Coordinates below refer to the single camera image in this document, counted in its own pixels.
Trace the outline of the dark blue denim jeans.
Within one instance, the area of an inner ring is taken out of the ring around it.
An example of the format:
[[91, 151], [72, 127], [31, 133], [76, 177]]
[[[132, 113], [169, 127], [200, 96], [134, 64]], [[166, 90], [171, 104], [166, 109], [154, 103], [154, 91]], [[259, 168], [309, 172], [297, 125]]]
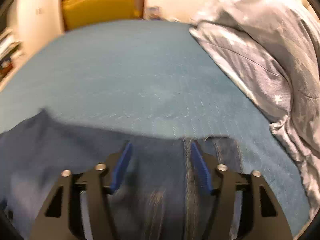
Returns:
[[29, 239], [63, 170], [82, 173], [120, 150], [132, 158], [108, 200], [121, 239], [200, 239], [213, 202], [189, 160], [190, 139], [150, 138], [59, 122], [47, 111], [1, 133], [1, 209]]

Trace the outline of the blue quilted bed cover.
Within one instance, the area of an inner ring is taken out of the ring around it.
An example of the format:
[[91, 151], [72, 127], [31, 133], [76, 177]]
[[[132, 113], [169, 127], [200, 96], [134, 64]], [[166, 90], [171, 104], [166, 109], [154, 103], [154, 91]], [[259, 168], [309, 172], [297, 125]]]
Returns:
[[199, 139], [230, 169], [262, 173], [293, 235], [308, 221], [298, 168], [187, 24], [106, 22], [60, 36], [1, 91], [1, 133], [41, 111], [66, 124]]

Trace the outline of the grey star pattern duvet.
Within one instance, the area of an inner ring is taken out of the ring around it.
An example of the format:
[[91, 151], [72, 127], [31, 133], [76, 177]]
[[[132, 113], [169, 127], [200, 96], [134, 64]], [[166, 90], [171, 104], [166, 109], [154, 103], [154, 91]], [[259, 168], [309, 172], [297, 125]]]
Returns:
[[210, 0], [191, 35], [268, 118], [319, 210], [319, 23], [297, 0]]

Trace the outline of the small picture box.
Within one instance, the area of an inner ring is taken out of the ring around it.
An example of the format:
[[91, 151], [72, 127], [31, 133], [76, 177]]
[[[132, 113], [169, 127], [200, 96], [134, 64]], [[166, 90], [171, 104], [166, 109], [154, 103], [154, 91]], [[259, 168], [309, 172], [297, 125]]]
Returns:
[[147, 7], [146, 18], [148, 20], [161, 20], [162, 19], [161, 7], [159, 6]]

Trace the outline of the cream wall cabinet unit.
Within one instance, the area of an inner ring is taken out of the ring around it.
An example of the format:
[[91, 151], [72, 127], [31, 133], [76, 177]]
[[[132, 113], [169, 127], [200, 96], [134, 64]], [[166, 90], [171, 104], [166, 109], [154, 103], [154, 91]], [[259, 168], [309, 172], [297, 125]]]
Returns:
[[20, 43], [11, 60], [13, 70], [1, 81], [1, 89], [9, 83], [23, 65], [40, 49], [65, 32], [62, 0], [5, 0], [1, 5], [1, 22]]

